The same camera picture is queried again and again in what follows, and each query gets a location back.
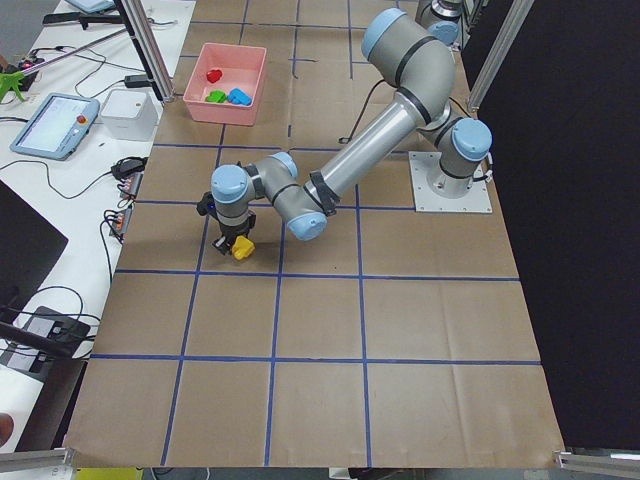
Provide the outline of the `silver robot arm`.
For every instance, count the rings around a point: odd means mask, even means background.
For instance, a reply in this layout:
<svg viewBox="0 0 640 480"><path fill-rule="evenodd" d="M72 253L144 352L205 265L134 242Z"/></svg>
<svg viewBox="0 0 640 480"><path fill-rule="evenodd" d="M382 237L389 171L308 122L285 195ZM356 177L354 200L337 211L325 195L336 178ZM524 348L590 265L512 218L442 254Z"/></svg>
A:
<svg viewBox="0 0 640 480"><path fill-rule="evenodd" d="M461 0L419 0L415 21L432 36L452 47L460 35Z"/></svg>
<svg viewBox="0 0 640 480"><path fill-rule="evenodd" d="M389 105L308 181L285 153L254 164L223 165L211 176L211 189L197 205L200 215L219 224L213 247L242 258L242 240L254 228L253 200L267 199L289 231L301 241L318 237L346 190L353 187L409 134L421 132L439 151L427 176L438 196L463 197L477 181L478 165L490 155L492 134L482 121L451 109L455 80L450 48L398 8L379 13L367 27L362 54L395 92Z"/></svg>

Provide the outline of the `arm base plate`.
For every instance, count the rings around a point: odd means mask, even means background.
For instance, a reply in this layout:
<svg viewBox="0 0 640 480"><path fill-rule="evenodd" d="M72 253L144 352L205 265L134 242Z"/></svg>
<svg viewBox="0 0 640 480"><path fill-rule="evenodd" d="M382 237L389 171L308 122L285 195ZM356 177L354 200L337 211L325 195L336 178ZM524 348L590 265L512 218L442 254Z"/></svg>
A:
<svg viewBox="0 0 640 480"><path fill-rule="evenodd" d="M472 176L455 179L440 165L440 152L408 154L414 208L418 213L491 214L487 182Z"/></svg>

